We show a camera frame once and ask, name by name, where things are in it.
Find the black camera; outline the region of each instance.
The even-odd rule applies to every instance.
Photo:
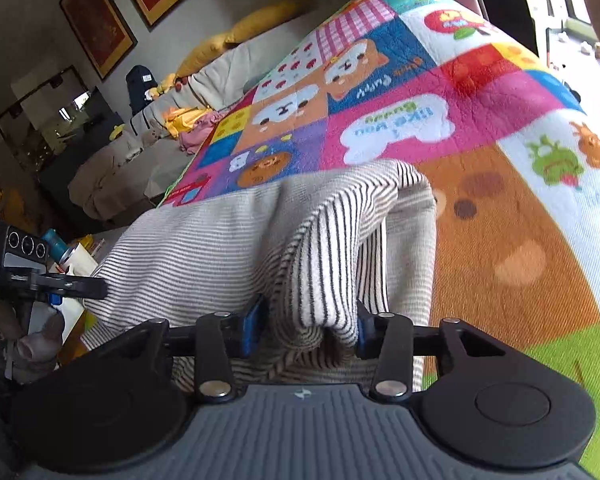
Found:
[[[46,273],[49,247],[42,239],[0,220],[0,297],[10,295],[5,269]]]
[[[46,274],[48,244],[0,221],[0,299],[59,304],[62,296],[103,300],[101,278]]]

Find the dark backpack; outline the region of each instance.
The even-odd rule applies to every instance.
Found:
[[[126,88],[129,92],[129,105],[131,106],[132,117],[140,113],[151,102],[146,100],[145,92],[157,86],[158,83],[147,67],[136,65],[129,71],[126,75]]]

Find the black circular mount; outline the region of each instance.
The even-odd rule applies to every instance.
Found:
[[[12,430],[43,467],[99,473],[163,448],[186,416],[184,395],[168,378],[141,360],[107,358],[76,362],[28,386],[14,399]]]
[[[583,388],[526,357],[470,358],[424,392],[421,416],[443,447],[516,469],[577,460],[596,418]]]

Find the pink cloth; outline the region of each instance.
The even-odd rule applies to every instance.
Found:
[[[226,113],[209,112],[200,117],[194,124],[190,132],[182,133],[178,136],[180,149],[187,152],[188,155],[195,155],[205,139],[213,131]]]

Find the gray ridged plate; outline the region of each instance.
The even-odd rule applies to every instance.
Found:
[[[72,478],[38,466],[25,480]],[[207,406],[176,444],[124,471],[81,480],[585,480],[573,464],[506,474],[467,466],[420,432],[411,413],[367,399],[355,384],[253,385]]]

